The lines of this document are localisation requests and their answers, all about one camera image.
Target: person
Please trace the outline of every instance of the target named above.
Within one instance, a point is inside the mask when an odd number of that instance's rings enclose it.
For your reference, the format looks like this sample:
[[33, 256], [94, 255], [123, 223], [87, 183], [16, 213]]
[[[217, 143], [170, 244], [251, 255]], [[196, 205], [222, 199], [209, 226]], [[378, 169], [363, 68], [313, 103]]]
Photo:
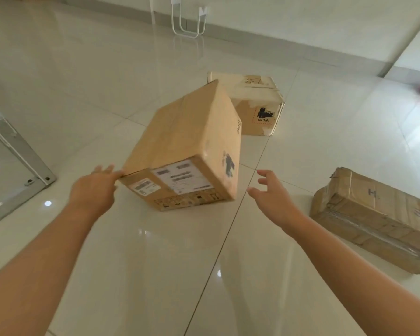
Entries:
[[[114, 203], [110, 165], [78, 179], [68, 203], [0, 270], [0, 336], [43, 336], [90, 229]], [[258, 170], [267, 191], [248, 188], [259, 209], [296, 240], [367, 335], [420, 335], [420, 299], [302, 213], [273, 171]]]

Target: cardboard box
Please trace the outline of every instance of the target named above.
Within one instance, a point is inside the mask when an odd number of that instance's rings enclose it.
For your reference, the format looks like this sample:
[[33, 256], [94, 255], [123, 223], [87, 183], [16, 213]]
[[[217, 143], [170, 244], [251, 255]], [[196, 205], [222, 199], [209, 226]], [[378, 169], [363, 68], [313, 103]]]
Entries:
[[420, 274], [420, 199], [338, 168], [314, 195], [310, 216], [334, 234]]
[[235, 200], [241, 120], [216, 80], [157, 110], [121, 182], [158, 210]]
[[219, 79], [243, 122], [242, 134], [270, 136], [274, 133], [285, 101], [274, 81], [260, 75], [209, 72], [207, 82]]

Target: white shipping label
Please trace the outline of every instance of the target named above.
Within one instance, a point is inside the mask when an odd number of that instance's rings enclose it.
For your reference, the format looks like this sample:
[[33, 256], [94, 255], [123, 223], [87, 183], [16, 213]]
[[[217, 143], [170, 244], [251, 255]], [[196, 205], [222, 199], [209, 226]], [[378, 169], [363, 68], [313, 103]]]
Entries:
[[156, 183], [154, 183], [148, 178], [142, 179], [134, 184], [131, 184], [129, 188], [143, 197], [146, 197], [148, 194], [151, 194], [152, 192], [156, 192], [157, 190], [161, 189], [160, 186], [158, 186]]
[[212, 189], [213, 186], [190, 159], [151, 171], [177, 194]]

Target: glass panel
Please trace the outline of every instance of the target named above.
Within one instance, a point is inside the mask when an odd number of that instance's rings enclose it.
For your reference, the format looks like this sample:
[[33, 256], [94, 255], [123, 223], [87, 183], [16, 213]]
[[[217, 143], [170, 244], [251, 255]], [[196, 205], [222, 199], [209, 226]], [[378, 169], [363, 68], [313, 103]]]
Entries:
[[0, 205], [26, 189], [33, 174], [0, 141]]

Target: baseboard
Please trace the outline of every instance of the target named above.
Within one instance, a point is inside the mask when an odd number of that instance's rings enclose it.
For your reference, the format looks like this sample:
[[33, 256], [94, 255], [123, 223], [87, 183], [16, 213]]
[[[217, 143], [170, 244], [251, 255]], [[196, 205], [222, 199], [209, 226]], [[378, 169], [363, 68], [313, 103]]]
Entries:
[[[123, 16], [129, 19], [138, 20], [146, 23], [171, 27], [171, 15], [154, 11], [138, 10], [125, 6], [119, 6], [98, 0], [54, 0], [65, 4], [106, 13], [114, 16]], [[175, 25], [179, 25], [178, 18], [174, 19]], [[196, 30], [196, 20], [182, 19], [182, 27], [186, 30]], [[262, 60], [277, 65], [282, 65], [284, 55], [286, 57], [295, 56], [311, 61], [326, 63], [332, 66], [341, 67], [353, 72], [377, 77], [384, 77], [391, 70], [392, 63], [368, 59], [351, 54], [336, 52], [324, 48], [304, 45], [284, 39], [271, 38], [264, 35], [249, 33], [215, 24], [207, 24], [204, 36], [240, 44], [240, 51], [237, 53], [242, 56], [256, 60]]]
[[403, 84], [420, 84], [420, 71], [393, 66], [384, 78]]

